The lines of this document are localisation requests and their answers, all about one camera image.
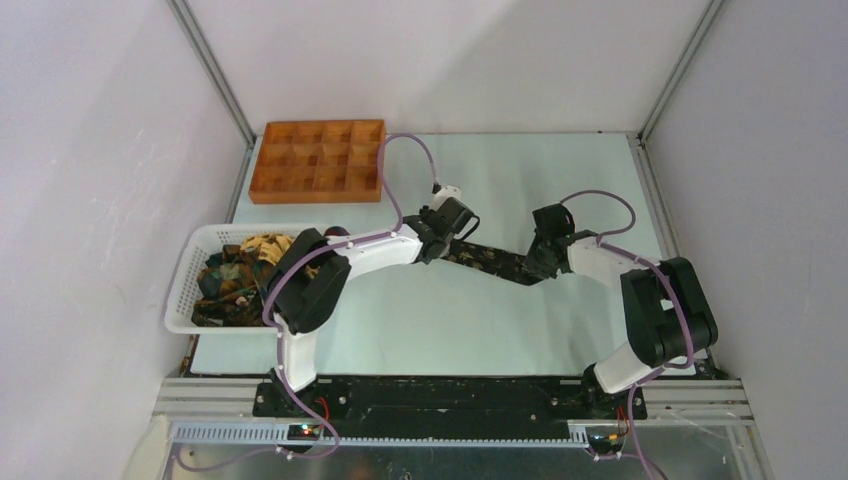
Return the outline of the black gold floral tie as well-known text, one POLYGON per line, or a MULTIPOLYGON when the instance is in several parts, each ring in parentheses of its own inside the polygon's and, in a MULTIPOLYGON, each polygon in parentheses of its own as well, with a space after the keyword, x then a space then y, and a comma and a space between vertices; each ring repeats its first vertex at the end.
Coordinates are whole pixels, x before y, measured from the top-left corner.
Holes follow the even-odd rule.
POLYGON ((452 240, 442 260, 522 286, 560 275, 557 266, 536 265, 525 255, 468 241, 452 240))

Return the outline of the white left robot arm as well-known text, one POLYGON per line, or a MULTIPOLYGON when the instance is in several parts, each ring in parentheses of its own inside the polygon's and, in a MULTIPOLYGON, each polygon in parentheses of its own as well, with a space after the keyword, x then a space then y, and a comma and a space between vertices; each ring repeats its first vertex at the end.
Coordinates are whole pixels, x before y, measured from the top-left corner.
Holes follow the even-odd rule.
POLYGON ((299 233, 260 284, 263 322, 277 330, 278 404, 304 416, 316 403, 319 329, 330 319, 348 281, 392 266, 428 264, 444 257, 479 216, 455 197, 423 206, 388 229, 361 235, 299 233))

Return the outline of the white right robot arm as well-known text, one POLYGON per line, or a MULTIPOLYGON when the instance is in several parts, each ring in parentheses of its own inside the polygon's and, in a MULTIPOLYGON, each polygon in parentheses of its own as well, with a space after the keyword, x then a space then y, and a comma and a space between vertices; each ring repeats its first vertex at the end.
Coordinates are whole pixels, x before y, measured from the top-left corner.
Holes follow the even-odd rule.
POLYGON ((585 411, 606 418, 621 392, 664 369, 687 369, 695 353, 716 343, 718 327, 692 263, 650 260, 576 228, 562 204, 533 211, 534 239, 526 268, 542 278, 574 274, 619 290, 626 341, 588 369, 594 383, 581 392, 585 411))

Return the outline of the dark red striped tie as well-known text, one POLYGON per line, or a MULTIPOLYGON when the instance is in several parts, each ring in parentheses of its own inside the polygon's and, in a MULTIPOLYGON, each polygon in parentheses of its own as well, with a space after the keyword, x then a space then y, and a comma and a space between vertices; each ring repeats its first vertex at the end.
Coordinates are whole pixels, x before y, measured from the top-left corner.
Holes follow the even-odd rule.
POLYGON ((324 231, 325 237, 346 237, 350 232, 341 226, 331 226, 324 231))

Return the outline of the wooden compartment tray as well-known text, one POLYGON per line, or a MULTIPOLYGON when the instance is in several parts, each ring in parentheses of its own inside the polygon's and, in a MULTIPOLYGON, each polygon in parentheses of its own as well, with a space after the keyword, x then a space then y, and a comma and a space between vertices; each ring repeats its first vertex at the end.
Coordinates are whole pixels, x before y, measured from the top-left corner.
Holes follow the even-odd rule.
POLYGON ((385 122, 275 121, 266 125, 248 189, 259 205, 376 203, 385 122))

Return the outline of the green gold patterned tie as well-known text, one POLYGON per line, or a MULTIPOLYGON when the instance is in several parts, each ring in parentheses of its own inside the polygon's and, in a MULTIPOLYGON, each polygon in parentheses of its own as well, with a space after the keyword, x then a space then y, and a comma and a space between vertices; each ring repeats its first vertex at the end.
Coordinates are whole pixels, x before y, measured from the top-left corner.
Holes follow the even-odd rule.
POLYGON ((259 234, 210 255, 197 275, 202 298, 193 305, 192 323, 210 328, 261 326, 260 289, 295 241, 286 234, 259 234))

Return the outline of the white plastic basket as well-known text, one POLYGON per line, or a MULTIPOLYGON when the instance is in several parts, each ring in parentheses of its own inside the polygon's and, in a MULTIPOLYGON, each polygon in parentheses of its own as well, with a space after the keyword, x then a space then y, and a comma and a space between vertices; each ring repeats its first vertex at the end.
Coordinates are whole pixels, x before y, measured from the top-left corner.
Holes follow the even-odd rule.
POLYGON ((308 228, 323 233, 330 225, 326 223, 236 223, 201 226, 188 238, 181 254, 170 288, 164 325, 172 333, 185 335, 202 334, 266 334, 271 332, 267 325, 254 327, 199 326, 192 321, 194 304, 202 298, 197 277, 206 267, 210 255, 220 253, 228 244, 241 244, 248 237, 258 234, 281 233, 297 236, 308 228))

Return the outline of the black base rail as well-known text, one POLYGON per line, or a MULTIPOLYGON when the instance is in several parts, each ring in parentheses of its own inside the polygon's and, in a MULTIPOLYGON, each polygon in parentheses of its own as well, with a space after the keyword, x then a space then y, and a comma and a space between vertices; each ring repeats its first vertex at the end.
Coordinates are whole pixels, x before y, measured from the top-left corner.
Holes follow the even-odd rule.
POLYGON ((355 440, 566 440, 570 422, 647 418, 644 396, 606 394, 556 376, 318 378, 292 400, 276 376, 256 389, 258 418, 303 418, 310 407, 355 440))

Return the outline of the aluminium frame rail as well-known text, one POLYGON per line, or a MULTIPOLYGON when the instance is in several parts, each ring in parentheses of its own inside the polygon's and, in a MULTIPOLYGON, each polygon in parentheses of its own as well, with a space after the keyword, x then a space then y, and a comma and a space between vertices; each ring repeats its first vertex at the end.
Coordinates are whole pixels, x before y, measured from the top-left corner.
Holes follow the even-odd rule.
POLYGON ((189 442, 362 446, 574 446, 637 426, 749 426, 737 380, 661 379, 634 395, 576 378, 325 376, 302 400, 269 378, 170 378, 154 411, 189 442))

